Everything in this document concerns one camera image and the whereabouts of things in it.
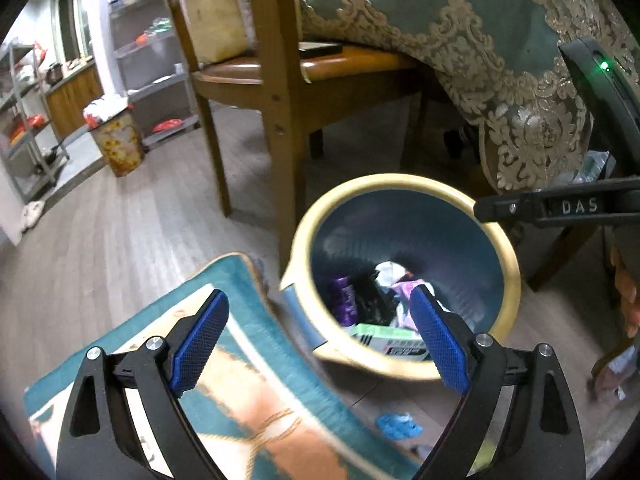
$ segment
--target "window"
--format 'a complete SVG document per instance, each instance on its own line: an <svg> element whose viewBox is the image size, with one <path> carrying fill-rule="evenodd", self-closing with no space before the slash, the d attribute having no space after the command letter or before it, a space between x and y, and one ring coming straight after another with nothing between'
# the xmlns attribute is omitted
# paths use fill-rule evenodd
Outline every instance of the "window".
<svg viewBox="0 0 640 480"><path fill-rule="evenodd" d="M84 1L56 0L58 57L62 58L60 61L73 61L94 54Z"/></svg>

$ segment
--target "chair seat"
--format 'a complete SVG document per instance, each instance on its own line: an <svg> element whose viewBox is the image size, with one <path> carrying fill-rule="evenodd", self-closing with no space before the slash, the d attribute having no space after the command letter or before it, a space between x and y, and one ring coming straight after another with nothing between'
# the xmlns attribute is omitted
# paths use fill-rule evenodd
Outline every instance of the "chair seat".
<svg viewBox="0 0 640 480"><path fill-rule="evenodd" d="M374 48L345 45L340 54L304 59L304 67L309 81L322 81L363 73L392 72L414 68L418 62L404 54L385 52ZM222 63L204 67L194 76L203 82L256 84L260 79L260 60L257 57L236 57Z"/></svg>

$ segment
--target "blue gripper pad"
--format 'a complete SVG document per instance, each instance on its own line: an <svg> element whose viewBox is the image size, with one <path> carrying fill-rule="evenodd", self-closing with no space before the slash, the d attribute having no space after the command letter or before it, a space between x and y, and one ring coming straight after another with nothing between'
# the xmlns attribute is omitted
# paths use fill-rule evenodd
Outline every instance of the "blue gripper pad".
<svg viewBox="0 0 640 480"><path fill-rule="evenodd" d="M177 399L195 387L228 319L229 302L226 295L219 292L174 354L169 389Z"/></svg>
<svg viewBox="0 0 640 480"><path fill-rule="evenodd" d="M471 386L466 371L466 354L440 317L440 313L444 311L428 290L425 294L422 287L417 286L409 297L409 312L442 381L460 395L464 395Z"/></svg>

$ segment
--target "teal tablecloth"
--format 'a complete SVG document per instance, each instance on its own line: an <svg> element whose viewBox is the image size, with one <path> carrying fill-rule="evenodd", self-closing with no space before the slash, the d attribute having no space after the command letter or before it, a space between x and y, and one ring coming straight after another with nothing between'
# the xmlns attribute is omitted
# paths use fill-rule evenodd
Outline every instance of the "teal tablecloth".
<svg viewBox="0 0 640 480"><path fill-rule="evenodd" d="M638 44L610 0L301 0L306 36L409 54L431 66L481 137L496 189L576 170L591 131L558 44L594 36L640 94Z"/></svg>

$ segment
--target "yellow trash can rim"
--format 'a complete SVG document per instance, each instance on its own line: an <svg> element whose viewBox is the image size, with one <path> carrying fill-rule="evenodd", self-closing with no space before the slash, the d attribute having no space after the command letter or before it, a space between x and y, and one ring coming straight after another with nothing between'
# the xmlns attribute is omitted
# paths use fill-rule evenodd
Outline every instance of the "yellow trash can rim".
<svg viewBox="0 0 640 480"><path fill-rule="evenodd" d="M377 190L404 189L426 192L444 200L466 215L474 217L474 200L436 180L399 174L382 173L363 176L335 187L320 197L300 222L291 248L291 258L280 282L280 290L293 286L300 305L316 330L327 343L314 350L320 358L348 362L382 375L404 380L437 380L440 378L433 361L412 362L382 355L351 338L334 319L314 284L310 255L314 235L324 220L347 200ZM504 276L504 294L498 317L490 333L503 343L511 331L520 303L520 270L516 254L507 235L495 222L476 223L494 246Z"/></svg>

